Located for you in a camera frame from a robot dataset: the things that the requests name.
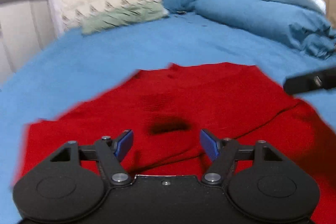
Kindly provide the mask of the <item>green pillow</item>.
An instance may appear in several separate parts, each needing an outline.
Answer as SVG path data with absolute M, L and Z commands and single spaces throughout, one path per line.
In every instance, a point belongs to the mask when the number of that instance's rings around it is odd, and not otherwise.
M 83 19 L 81 33 L 91 35 L 117 27 L 128 26 L 143 22 L 151 22 L 169 16 L 167 9 L 160 3 L 145 2 L 127 7 L 115 8 Z

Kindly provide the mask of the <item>blue bed sheet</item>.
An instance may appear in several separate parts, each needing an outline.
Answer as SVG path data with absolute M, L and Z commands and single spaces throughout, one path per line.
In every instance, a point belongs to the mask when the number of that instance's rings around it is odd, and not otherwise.
M 256 65 L 278 83 L 333 67 L 282 43 L 188 13 L 82 36 L 66 32 L 1 86 L 1 223 L 21 217 L 11 184 L 24 126 L 52 119 L 80 101 L 114 87 L 134 71 L 230 62 Z

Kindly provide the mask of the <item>white grey wardrobe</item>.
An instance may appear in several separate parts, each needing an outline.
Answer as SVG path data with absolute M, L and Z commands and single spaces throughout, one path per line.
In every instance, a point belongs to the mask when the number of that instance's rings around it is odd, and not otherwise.
M 1 0 L 1 82 L 55 36 L 49 0 Z

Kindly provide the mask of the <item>blue rolled duvet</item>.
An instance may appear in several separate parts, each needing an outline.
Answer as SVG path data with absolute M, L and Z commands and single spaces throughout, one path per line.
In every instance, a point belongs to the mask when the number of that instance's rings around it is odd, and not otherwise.
M 335 29 L 313 10 L 263 0 L 197 0 L 195 12 L 319 59 L 335 55 Z

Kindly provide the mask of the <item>red knit sweater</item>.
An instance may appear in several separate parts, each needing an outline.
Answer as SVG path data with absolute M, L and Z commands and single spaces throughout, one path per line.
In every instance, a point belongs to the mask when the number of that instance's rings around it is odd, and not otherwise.
M 201 129 L 252 145 L 265 140 L 317 182 L 312 219 L 335 223 L 335 133 L 305 101 L 255 66 L 231 63 L 138 71 L 122 85 L 53 121 L 27 126 L 18 177 L 69 140 L 92 144 L 134 132 L 123 167 L 131 174 L 194 174 L 209 167 Z

